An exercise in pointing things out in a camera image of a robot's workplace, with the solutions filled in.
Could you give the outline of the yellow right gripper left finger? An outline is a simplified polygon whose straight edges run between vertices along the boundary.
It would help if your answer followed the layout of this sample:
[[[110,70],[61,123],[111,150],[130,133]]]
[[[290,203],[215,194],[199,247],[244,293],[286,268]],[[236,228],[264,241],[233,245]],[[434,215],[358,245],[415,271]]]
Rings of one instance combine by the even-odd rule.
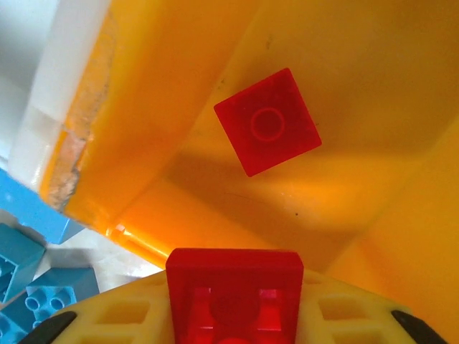
[[[165,271],[66,307],[22,343],[174,343]]]

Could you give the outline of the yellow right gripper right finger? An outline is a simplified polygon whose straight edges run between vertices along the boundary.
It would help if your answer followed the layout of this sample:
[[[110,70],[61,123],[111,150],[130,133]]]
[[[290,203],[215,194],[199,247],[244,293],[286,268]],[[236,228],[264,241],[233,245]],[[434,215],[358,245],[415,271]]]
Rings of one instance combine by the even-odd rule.
[[[409,308],[305,270],[297,343],[445,343]]]

